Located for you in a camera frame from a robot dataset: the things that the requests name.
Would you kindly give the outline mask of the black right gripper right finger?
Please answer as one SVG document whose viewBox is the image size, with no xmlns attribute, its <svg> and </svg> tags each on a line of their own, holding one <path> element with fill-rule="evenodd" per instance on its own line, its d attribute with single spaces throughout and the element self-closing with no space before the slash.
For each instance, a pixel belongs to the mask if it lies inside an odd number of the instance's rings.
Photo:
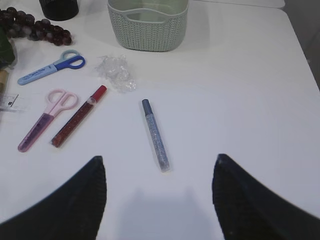
<svg viewBox="0 0 320 240">
<path fill-rule="evenodd" d="M 320 220 L 283 199 L 227 154 L 217 156 L 212 203 L 226 240 L 318 240 Z"/>
</svg>

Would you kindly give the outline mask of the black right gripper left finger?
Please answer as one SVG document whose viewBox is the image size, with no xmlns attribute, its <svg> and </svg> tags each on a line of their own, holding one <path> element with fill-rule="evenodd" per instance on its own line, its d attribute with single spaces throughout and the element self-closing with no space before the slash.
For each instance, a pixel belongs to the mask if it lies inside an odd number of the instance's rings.
<svg viewBox="0 0 320 240">
<path fill-rule="evenodd" d="M 107 202 L 106 170 L 93 157 L 46 198 L 0 225 L 2 240 L 94 240 Z"/>
</svg>

